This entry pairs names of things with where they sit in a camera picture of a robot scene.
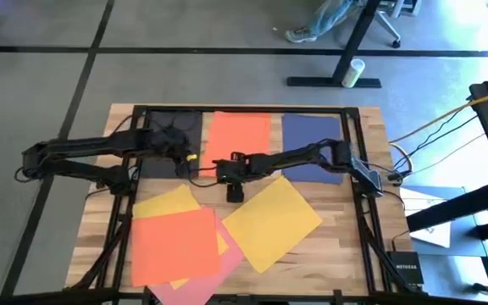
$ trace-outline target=wooden table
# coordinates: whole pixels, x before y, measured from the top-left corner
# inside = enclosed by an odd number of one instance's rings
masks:
[[[131,114],[134,106],[133,104],[113,104],[104,135],[109,135],[120,121]],[[390,149],[380,109],[367,107],[360,108],[359,111],[370,162],[388,168],[392,167]],[[203,114],[202,152],[205,143],[208,141],[208,128],[211,120],[212,113]],[[272,153],[279,153],[281,149],[281,114],[273,114],[271,151]],[[108,167],[121,164],[121,159],[114,156],[101,156],[97,159],[97,164]],[[245,184],[246,198],[251,198],[272,181],[273,178],[266,178]],[[212,182],[212,179],[201,178],[198,182],[206,184]],[[185,180],[141,179],[136,201],[140,202],[157,196],[182,183],[188,184]],[[344,181],[341,185],[308,182],[297,182],[293,185],[323,219],[321,226],[264,274],[257,273],[246,260],[243,261],[233,274],[225,280],[217,293],[321,296],[332,295],[334,289],[340,289],[347,296],[368,295],[350,176],[344,175]],[[216,214],[221,219],[240,207],[240,204],[225,201],[225,186],[209,188],[190,186],[190,188],[193,196],[203,206],[214,207]],[[395,187],[384,186],[384,188],[398,193]],[[69,266],[67,286],[76,283],[102,252],[113,199],[106,191],[93,195],[86,201],[75,250]],[[384,244],[388,248],[393,236],[408,229],[406,218],[402,204],[392,195],[385,194],[378,198],[377,206]],[[396,248],[399,251],[412,250],[408,234],[397,237]],[[126,254],[120,290],[142,292],[143,287],[132,287],[130,285],[130,250]],[[379,263],[374,254],[371,257],[376,286],[381,289]],[[115,259],[111,259],[108,266],[107,286],[112,283],[114,261]]]

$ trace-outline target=office chair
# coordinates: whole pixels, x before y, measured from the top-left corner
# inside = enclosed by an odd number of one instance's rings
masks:
[[[389,22],[386,15],[389,14],[392,18],[398,18],[401,14],[415,17],[419,13],[420,8],[421,0],[385,0],[380,3],[380,8],[376,11],[374,20],[388,31],[389,34],[395,37],[395,40],[391,44],[392,47],[400,47],[401,37],[391,22]]]

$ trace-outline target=pink paper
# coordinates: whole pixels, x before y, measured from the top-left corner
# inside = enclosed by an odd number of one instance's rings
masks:
[[[224,238],[229,248],[221,256],[221,271],[216,275],[201,276],[188,280],[177,290],[169,283],[149,286],[148,288],[163,305],[204,305],[224,282],[227,276],[238,266],[244,258],[241,249],[235,240],[216,218],[218,232]]]

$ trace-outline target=sneaker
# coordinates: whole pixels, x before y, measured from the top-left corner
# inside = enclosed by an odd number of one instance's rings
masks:
[[[293,43],[315,42],[315,40],[318,39],[318,37],[312,34],[310,29],[305,26],[296,30],[287,30],[286,38]]]

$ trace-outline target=red paper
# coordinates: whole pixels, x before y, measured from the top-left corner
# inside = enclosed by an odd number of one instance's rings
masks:
[[[230,159],[232,152],[270,153],[270,114],[213,113],[208,142],[201,156],[201,167],[210,168],[213,160]],[[215,177],[214,169],[201,176]]]
[[[169,283],[148,286],[163,305],[204,305],[244,258],[225,226],[219,219],[216,221],[218,232],[229,247],[221,256],[221,271],[216,275],[192,278],[177,290]]]
[[[212,208],[134,219],[133,286],[216,275],[220,268],[216,232]]]

